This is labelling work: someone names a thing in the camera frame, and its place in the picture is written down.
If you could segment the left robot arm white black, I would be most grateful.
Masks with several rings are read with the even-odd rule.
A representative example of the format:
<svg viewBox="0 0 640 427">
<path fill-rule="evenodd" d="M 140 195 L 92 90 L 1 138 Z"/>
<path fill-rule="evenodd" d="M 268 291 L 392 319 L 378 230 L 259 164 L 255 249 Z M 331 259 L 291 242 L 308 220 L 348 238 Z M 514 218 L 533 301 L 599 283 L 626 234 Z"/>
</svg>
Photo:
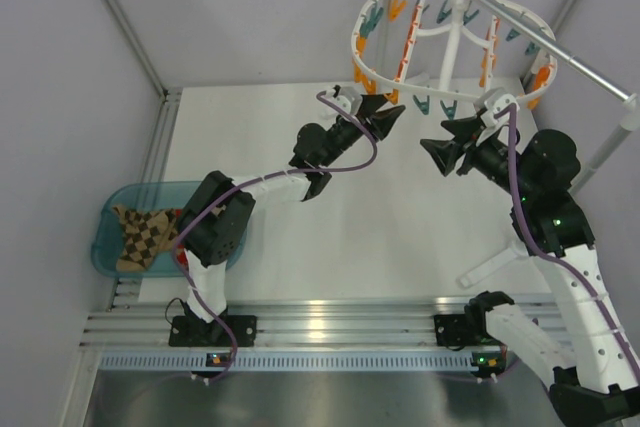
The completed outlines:
<svg viewBox="0 0 640 427">
<path fill-rule="evenodd" d="M 176 222 L 177 243 L 187 259 L 183 275 L 188 295 L 184 318 L 194 336 L 214 344 L 228 327 L 225 276 L 240 247 L 251 216 L 257 211 L 318 197 L 336 174 L 357 172 L 378 156 L 378 145 L 405 112 L 383 94 L 360 94 L 336 86 L 317 94 L 336 118 L 324 128 L 302 126 L 288 166 L 241 183 L 220 171 L 199 184 Z"/>
</svg>

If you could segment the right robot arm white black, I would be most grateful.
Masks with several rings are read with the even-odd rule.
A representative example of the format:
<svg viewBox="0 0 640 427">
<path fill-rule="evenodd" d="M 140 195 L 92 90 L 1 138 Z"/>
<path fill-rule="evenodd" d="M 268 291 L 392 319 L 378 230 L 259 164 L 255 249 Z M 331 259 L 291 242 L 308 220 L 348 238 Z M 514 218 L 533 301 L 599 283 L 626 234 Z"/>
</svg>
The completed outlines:
<svg viewBox="0 0 640 427">
<path fill-rule="evenodd" d="M 464 307 L 478 343 L 497 341 L 545 386 L 566 426 L 603 426 L 639 414 L 639 356 L 605 286 L 586 215 L 569 192 L 580 170 L 566 134 L 537 132 L 524 151 L 519 133 L 487 139 L 478 117 L 445 121 L 449 140 L 420 142 L 443 175 L 476 170 L 507 191 L 513 228 L 555 299 L 571 346 L 563 348 L 504 292 L 482 292 Z"/>
</svg>

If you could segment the white round clip hanger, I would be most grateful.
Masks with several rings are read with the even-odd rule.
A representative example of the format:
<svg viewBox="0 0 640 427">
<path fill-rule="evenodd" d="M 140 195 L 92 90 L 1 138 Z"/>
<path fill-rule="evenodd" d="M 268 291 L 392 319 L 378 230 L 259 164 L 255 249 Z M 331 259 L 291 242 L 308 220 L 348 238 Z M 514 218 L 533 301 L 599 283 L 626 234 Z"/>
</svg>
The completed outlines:
<svg viewBox="0 0 640 427">
<path fill-rule="evenodd" d="M 393 105 L 413 95 L 429 96 L 430 110 L 471 103 L 497 87 L 500 47 L 521 36 L 501 23 L 472 0 L 367 0 L 351 33 L 352 69 L 377 82 L 376 94 L 396 90 Z"/>
</svg>

